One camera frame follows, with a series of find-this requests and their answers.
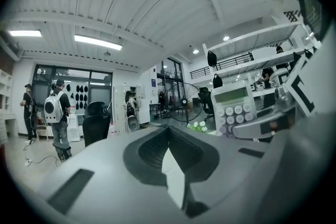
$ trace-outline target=white backpack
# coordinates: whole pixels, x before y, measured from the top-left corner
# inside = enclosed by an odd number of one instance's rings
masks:
[[[44,116],[47,123],[59,123],[63,117],[63,110],[59,101],[63,92],[60,91],[56,96],[49,96],[44,102]]]

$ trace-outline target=gray pants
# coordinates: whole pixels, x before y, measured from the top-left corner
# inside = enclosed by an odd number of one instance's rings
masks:
[[[62,144],[66,146],[69,145],[68,141],[68,133],[67,133],[67,123],[65,121],[61,121],[59,123],[51,124],[52,134],[54,136],[54,142],[59,142],[62,139]],[[60,149],[56,149],[57,153],[62,153]]]

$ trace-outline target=electrical outlet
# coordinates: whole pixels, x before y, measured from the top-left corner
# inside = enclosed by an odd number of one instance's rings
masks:
[[[28,167],[32,163],[31,159],[26,159],[25,166]]]

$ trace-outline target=round button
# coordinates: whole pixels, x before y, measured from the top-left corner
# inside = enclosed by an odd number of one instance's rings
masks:
[[[242,108],[241,105],[237,105],[237,106],[235,107],[235,113],[236,113],[236,114],[241,114],[242,111],[243,111],[243,108]]]
[[[225,127],[225,125],[223,125],[222,127],[220,127],[219,131],[220,131],[221,134],[226,134],[226,127]]]
[[[226,123],[226,119],[225,118],[220,118],[219,119],[219,124],[220,125],[224,125]]]
[[[220,117],[224,116],[224,110],[223,109],[218,109],[217,110],[217,115],[220,116]]]
[[[227,122],[228,124],[234,124],[234,123],[235,123],[235,118],[232,117],[232,116],[227,117],[226,122]]]
[[[226,115],[231,116],[233,114],[233,108],[227,108],[225,110]]]
[[[243,123],[243,121],[244,121],[244,116],[243,116],[243,115],[238,115],[238,116],[236,116],[236,121],[237,121],[238,123]]]
[[[251,111],[251,105],[250,104],[244,104],[243,109],[245,112],[250,112]]]
[[[246,113],[246,115],[245,115],[245,120],[246,120],[246,121],[251,121],[251,120],[253,120],[253,115],[252,115],[252,113]]]
[[[229,125],[229,127],[227,128],[230,133],[232,133],[232,128],[233,128],[233,125]]]

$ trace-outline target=railing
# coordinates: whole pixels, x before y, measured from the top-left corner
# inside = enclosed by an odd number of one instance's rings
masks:
[[[215,71],[216,70],[222,70],[222,69],[225,69],[227,67],[236,66],[236,65],[239,65],[241,63],[250,62],[250,61],[253,61],[253,60],[254,59],[253,59],[252,53],[248,52],[247,54],[218,62],[216,67],[213,67],[213,68],[214,68]],[[192,79],[204,77],[204,76],[207,76],[209,74],[210,74],[209,67],[200,68],[200,69],[197,69],[197,70],[194,70],[194,71],[190,72],[190,76],[191,76]]]

